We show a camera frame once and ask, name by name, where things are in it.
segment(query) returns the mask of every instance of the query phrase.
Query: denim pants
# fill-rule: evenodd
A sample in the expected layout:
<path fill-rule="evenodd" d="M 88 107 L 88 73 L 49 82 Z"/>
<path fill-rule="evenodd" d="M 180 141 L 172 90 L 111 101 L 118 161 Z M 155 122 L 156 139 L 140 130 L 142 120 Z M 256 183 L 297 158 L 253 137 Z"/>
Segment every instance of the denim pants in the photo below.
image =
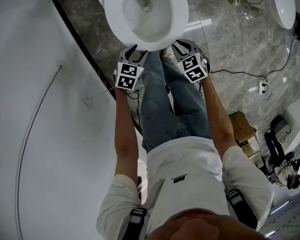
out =
<path fill-rule="evenodd" d="M 206 103 L 199 90 L 179 71 L 171 58 L 150 52 L 142 74 L 142 146 L 146 152 L 168 141 L 196 136 L 211 139 Z M 171 90 L 171 106 L 166 85 Z"/>

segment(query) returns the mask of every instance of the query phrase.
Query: shirt sleeve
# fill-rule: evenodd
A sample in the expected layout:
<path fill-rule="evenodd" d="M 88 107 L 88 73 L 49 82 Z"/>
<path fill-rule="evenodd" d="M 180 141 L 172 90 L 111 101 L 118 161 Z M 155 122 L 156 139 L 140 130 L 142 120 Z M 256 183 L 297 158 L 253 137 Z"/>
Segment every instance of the shirt sleeve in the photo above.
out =
<path fill-rule="evenodd" d="M 128 176 L 118 174 L 103 199 L 96 228 L 105 240 L 118 239 L 125 218 L 141 201 L 135 183 Z"/>
<path fill-rule="evenodd" d="M 224 172 L 233 187 L 243 194 L 253 210 L 259 230 L 268 217 L 274 198 L 270 182 L 239 146 L 230 147 L 225 152 L 222 162 Z"/>

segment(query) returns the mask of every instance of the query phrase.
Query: shoe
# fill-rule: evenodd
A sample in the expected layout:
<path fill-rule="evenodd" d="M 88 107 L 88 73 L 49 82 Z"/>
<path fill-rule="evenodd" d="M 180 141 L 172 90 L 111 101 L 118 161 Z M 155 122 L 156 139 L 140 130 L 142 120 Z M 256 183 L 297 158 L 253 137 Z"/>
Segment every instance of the shoe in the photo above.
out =
<path fill-rule="evenodd" d="M 162 59 L 164 59 L 164 58 L 173 59 L 174 57 L 175 57 L 175 53 L 172 50 L 172 46 L 169 46 L 168 48 L 163 49 L 162 52 L 161 52 L 161 58 Z"/>

